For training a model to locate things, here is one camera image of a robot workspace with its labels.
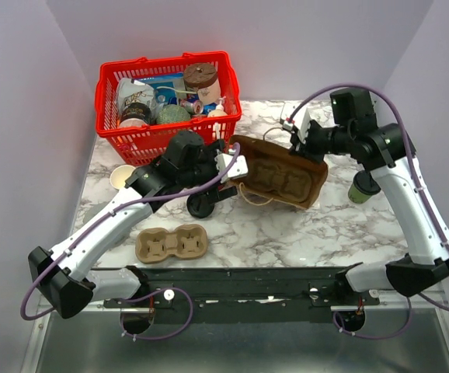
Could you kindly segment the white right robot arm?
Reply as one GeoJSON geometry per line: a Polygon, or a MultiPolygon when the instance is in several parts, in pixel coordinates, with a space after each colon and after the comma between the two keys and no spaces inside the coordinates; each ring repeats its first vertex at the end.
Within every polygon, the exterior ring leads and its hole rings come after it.
{"type": "Polygon", "coordinates": [[[338,83],[320,89],[301,102],[282,121],[291,133],[291,153],[321,162],[325,155],[349,155],[376,182],[402,229],[408,252],[388,263],[361,263],[339,273],[333,285],[335,299],[348,305],[373,289],[417,295],[449,277],[449,228],[425,184],[419,160],[395,105],[380,95],[395,122],[379,126],[374,111],[374,89],[356,83],[338,83]],[[298,112],[317,96],[328,93],[334,126],[322,127],[298,112]]]}

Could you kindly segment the brown paper bag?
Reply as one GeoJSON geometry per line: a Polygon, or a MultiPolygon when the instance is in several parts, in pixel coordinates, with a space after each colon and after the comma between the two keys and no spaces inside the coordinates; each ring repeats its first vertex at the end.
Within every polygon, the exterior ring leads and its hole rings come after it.
{"type": "Polygon", "coordinates": [[[274,144],[273,142],[269,142],[265,138],[258,139],[245,135],[234,134],[231,136],[229,143],[233,144],[235,142],[240,144],[241,154],[245,156],[248,167],[253,159],[266,159],[304,169],[308,171],[312,177],[312,186],[308,199],[303,202],[293,202],[282,197],[272,195],[271,193],[250,189],[245,185],[245,179],[247,176],[232,180],[230,184],[237,188],[244,201],[257,207],[277,201],[300,209],[309,209],[315,204],[321,192],[322,186],[328,176],[329,168],[325,162],[315,163],[302,157],[291,155],[288,149],[274,144]]]}

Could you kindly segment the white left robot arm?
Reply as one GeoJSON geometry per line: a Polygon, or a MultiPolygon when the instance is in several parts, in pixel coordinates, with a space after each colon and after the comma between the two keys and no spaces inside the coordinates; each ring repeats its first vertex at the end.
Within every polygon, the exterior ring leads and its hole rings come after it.
{"type": "Polygon", "coordinates": [[[122,298],[132,307],[147,301],[146,276],[132,267],[92,272],[93,265],[119,236],[154,214],[165,202],[216,189],[238,161],[240,145],[228,152],[224,140],[210,145],[193,131],[180,131],[164,153],[137,167],[124,187],[86,225],[49,250],[28,256],[38,290],[62,318],[69,319],[90,302],[122,298]]]}

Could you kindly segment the green paper coffee cup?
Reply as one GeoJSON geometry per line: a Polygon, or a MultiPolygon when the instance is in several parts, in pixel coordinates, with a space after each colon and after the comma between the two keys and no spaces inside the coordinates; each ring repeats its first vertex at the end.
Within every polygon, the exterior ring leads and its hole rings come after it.
{"type": "Polygon", "coordinates": [[[371,187],[369,189],[361,189],[358,185],[353,183],[348,190],[347,196],[354,204],[364,204],[380,192],[381,188],[379,186],[371,187]]]}

